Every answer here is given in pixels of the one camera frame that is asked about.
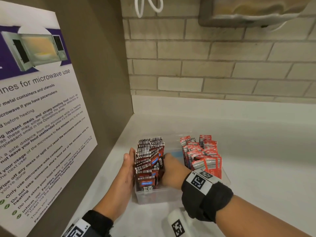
clear plastic container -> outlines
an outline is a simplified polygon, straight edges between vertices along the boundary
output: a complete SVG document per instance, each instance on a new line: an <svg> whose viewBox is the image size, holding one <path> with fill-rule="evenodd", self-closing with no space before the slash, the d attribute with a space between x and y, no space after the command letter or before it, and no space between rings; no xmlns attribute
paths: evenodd
<svg viewBox="0 0 316 237"><path fill-rule="evenodd" d="M156 136L161 136L162 140L165 142L165 151L164 153L171 153L174 157L176 157L182 164L183 154L182 148L180 145L180 137L190 135L191 137L195 137L198 141L199 135L193 133L186 134L165 134L165 135L150 135L142 138L153 138ZM230 186L230 180L222 168L222 181L225 185ZM173 188L165 187L161 184L157 186L157 189L150 191L141 191L138 188L138 185L135 185L135 193L137 196L137 201L139 204L153 204L153 203L163 203L163 202L173 202L181 200L182 191L176 190Z"/></svg>

skin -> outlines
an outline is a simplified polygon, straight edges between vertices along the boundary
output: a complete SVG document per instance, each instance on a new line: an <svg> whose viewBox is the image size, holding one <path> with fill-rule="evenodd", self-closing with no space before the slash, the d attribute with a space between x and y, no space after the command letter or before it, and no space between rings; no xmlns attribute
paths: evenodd
<svg viewBox="0 0 316 237"><path fill-rule="evenodd" d="M135 150L124 154L124 161L106 195L94 207L95 211L115 221L125 211L134 183ZM181 189L191 172L171 154L164 159L162 184ZM217 211L216 224L226 237L310 237L290 224L263 211L238 196L233 196L226 207Z"/></svg>

brick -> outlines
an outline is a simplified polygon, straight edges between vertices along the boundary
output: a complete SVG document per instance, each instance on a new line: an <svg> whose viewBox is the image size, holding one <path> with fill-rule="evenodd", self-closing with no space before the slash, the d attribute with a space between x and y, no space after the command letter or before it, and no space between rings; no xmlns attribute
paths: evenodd
<svg viewBox="0 0 316 237"><path fill-rule="evenodd" d="M316 99L313 98L277 97L274 101L283 103L316 104Z"/></svg>
<svg viewBox="0 0 316 237"><path fill-rule="evenodd" d="M180 75L181 61L133 60L135 74Z"/></svg>
<svg viewBox="0 0 316 237"><path fill-rule="evenodd" d="M242 100L242 101L273 101L273 96L245 96L245 95L226 95L225 100Z"/></svg>
<svg viewBox="0 0 316 237"><path fill-rule="evenodd" d="M283 79L290 63L236 63L232 77Z"/></svg>
<svg viewBox="0 0 316 237"><path fill-rule="evenodd" d="M157 90L157 78L154 76L130 75L131 89Z"/></svg>
<svg viewBox="0 0 316 237"><path fill-rule="evenodd" d="M186 21L185 39L240 40L243 33L243 28L202 27L198 24L197 19L188 19Z"/></svg>
<svg viewBox="0 0 316 237"><path fill-rule="evenodd" d="M251 94L255 80L205 79L203 92Z"/></svg>
<svg viewBox="0 0 316 237"><path fill-rule="evenodd" d="M183 19L130 19L132 39L183 39Z"/></svg>
<svg viewBox="0 0 316 237"><path fill-rule="evenodd" d="M309 40L316 40L316 25L308 37Z"/></svg>
<svg viewBox="0 0 316 237"><path fill-rule="evenodd" d="M316 82L314 82L309 90L306 92L305 96L307 97L316 97Z"/></svg>
<svg viewBox="0 0 316 237"><path fill-rule="evenodd" d="M127 59L128 74L133 74L133 60Z"/></svg>
<svg viewBox="0 0 316 237"><path fill-rule="evenodd" d="M316 0L312 0L304 11L302 11L303 15L311 15L316 14Z"/></svg>
<svg viewBox="0 0 316 237"><path fill-rule="evenodd" d="M122 9L122 16L123 17L137 17L136 11L135 11L135 4L134 0L121 0L121 9ZM145 6L144 6L144 13L143 17L153 17L155 16L155 11L151 8L148 1L145 0Z"/></svg>
<svg viewBox="0 0 316 237"><path fill-rule="evenodd" d="M163 10L158 16L198 16L199 9L200 0L163 0Z"/></svg>
<svg viewBox="0 0 316 237"><path fill-rule="evenodd" d="M197 98L197 99L224 99L223 94L205 94L205 93L186 93L180 92L180 97Z"/></svg>
<svg viewBox="0 0 316 237"><path fill-rule="evenodd" d="M213 76L230 77L233 70L233 62L182 62L183 76Z"/></svg>
<svg viewBox="0 0 316 237"><path fill-rule="evenodd" d="M260 80L255 95L302 96L309 86L308 81Z"/></svg>
<svg viewBox="0 0 316 237"><path fill-rule="evenodd" d="M128 31L128 20L123 20L123 28L124 28L124 38L127 40L130 38Z"/></svg>
<svg viewBox="0 0 316 237"><path fill-rule="evenodd" d="M158 89L165 91L200 92L203 78L159 77Z"/></svg>
<svg viewBox="0 0 316 237"><path fill-rule="evenodd" d="M288 75L288 79L316 80L316 64L297 63L294 64Z"/></svg>
<svg viewBox="0 0 316 237"><path fill-rule="evenodd" d="M211 60L265 61L272 43L215 42L211 47Z"/></svg>
<svg viewBox="0 0 316 237"><path fill-rule="evenodd" d="M127 58L156 58L155 41L126 41Z"/></svg>
<svg viewBox="0 0 316 237"><path fill-rule="evenodd" d="M207 59L208 42L158 42L159 59Z"/></svg>
<svg viewBox="0 0 316 237"><path fill-rule="evenodd" d="M136 90L136 95L178 97L178 92Z"/></svg>
<svg viewBox="0 0 316 237"><path fill-rule="evenodd" d="M316 43L275 43L269 61L316 61Z"/></svg>
<svg viewBox="0 0 316 237"><path fill-rule="evenodd" d="M279 30L267 31L261 27L247 28L245 39L248 40L305 40L314 18L295 18Z"/></svg>

paper towel dispenser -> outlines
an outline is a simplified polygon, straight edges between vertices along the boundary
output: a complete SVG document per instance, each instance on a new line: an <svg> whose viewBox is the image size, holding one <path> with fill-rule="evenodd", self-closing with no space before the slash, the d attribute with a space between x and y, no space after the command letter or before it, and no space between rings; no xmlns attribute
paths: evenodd
<svg viewBox="0 0 316 237"><path fill-rule="evenodd" d="M266 27L296 18L310 1L201 0L198 21L209 27Z"/></svg>

microwave illustration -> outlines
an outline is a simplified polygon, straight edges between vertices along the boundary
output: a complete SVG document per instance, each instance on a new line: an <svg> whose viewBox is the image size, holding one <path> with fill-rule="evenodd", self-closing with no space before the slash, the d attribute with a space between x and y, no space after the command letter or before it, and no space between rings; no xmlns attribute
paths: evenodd
<svg viewBox="0 0 316 237"><path fill-rule="evenodd" d="M1 34L21 71L68 59L59 35Z"/></svg>

